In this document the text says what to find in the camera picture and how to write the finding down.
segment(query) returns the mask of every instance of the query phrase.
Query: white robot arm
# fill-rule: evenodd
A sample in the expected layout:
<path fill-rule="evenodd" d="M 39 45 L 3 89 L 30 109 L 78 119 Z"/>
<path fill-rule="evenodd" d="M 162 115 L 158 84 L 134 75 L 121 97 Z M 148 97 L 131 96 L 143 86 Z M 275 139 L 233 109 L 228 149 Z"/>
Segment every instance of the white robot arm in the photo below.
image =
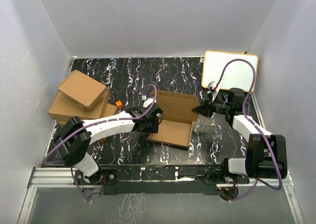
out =
<path fill-rule="evenodd" d="M 250 116 L 242 114 L 242 104 L 245 100 L 244 91 L 231 88 L 226 99 L 217 90 L 217 86 L 210 86 L 207 99 L 193 109 L 205 117 L 211 117 L 213 113 L 225 115 L 228 124 L 239 132 L 248 142 L 246 158 L 224 159 L 222 163 L 222 175 L 245 175 L 250 178 L 277 179 L 275 165 L 268 152 L 262 135 L 255 128 L 259 128 L 262 134 L 271 144 L 282 179 L 287 175 L 287 160 L 285 138 L 275 135 L 260 127 Z"/>
<path fill-rule="evenodd" d="M 116 115 L 96 119 L 80 120 L 78 117 L 71 118 L 62 129 L 56 131 L 54 145 L 59 144 L 64 138 L 72 132 L 87 125 L 96 124 L 85 128 L 76 136 L 65 142 L 57 149 L 66 166 L 74 166 L 89 179 L 91 183 L 97 183 L 101 178 L 101 169 L 97 162 L 86 151 L 92 143 L 99 139 L 119 134 L 139 131 L 144 133 L 157 133 L 159 117 L 163 111 L 156 105 L 142 118 L 146 107 L 153 103 L 149 98 L 144 102 L 144 107 L 135 107 L 127 109 Z"/>

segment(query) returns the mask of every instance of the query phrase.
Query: white wall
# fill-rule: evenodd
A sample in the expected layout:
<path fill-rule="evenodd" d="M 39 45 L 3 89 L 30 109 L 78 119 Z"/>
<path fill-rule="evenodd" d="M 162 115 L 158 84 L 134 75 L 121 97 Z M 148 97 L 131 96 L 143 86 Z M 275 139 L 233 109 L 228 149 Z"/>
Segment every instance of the white wall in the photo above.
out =
<path fill-rule="evenodd" d="M 40 0 L 0 0 L 0 223 L 16 223 L 71 56 Z"/>
<path fill-rule="evenodd" d="M 316 201 L 316 0 L 277 0 L 250 52 L 267 128 L 287 140 L 295 193 L 307 224 Z"/>
<path fill-rule="evenodd" d="M 275 0 L 42 0 L 72 56 L 248 51 Z"/>

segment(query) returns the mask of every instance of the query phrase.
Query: enclosure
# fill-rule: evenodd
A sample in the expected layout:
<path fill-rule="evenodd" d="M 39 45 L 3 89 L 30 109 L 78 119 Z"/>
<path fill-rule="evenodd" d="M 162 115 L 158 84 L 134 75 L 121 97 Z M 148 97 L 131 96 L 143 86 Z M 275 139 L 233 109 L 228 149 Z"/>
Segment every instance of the enclosure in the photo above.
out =
<path fill-rule="evenodd" d="M 315 0 L 0 2 L 1 223 L 314 223 Z M 201 86 L 207 50 L 258 55 L 247 112 L 286 138 L 289 174 L 282 190 L 259 185 L 230 204 L 196 185 L 170 194 L 126 188 L 98 199 L 101 212 L 83 202 L 69 168 L 40 167 L 58 126 L 47 112 L 70 72 L 104 83 L 110 103 L 119 99 L 126 107 L 139 104 L 136 94 L 149 83 L 195 94 L 201 102 L 207 94 Z M 245 157 L 246 147 L 223 117 L 200 116 L 187 151 L 130 133 L 88 152 L 101 166 L 116 169 L 151 165 L 199 172 L 226 157 Z M 240 193 L 253 184 L 239 184 Z"/>

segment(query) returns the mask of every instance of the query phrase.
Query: black marble surface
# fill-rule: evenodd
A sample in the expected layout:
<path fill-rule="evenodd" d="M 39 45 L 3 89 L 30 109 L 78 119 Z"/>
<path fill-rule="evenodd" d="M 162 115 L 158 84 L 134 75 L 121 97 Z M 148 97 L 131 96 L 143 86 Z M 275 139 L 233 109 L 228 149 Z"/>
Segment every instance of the black marble surface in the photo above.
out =
<path fill-rule="evenodd" d="M 121 100 L 123 109 L 141 104 L 142 91 L 149 83 L 157 85 L 159 90 L 195 94 L 200 102 L 207 93 L 200 83 L 203 57 L 75 59 L 72 70 L 105 84 L 111 92 L 109 103 Z M 258 122 L 251 99 L 246 111 Z M 230 128 L 224 115 L 214 115 L 199 116 L 194 122 L 189 150 L 149 142 L 147 134 L 129 133 L 108 137 L 105 143 L 96 142 L 88 153 L 100 165 L 207 165 L 220 163 L 224 158 L 244 157 L 246 146 L 246 141 Z M 57 159 L 58 154 L 49 161 Z"/>

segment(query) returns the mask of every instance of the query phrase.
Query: small orange block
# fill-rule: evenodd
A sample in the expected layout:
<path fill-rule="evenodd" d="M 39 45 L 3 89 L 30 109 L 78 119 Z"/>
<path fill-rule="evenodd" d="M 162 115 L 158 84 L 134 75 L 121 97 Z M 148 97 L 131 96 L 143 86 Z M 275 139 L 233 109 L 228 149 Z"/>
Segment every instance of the small orange block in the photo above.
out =
<path fill-rule="evenodd" d="M 115 104 L 117 105 L 117 108 L 118 108 L 118 109 L 123 108 L 123 104 L 122 104 L 122 102 L 121 102 L 120 100 L 117 101 L 117 102 L 115 102 Z"/>

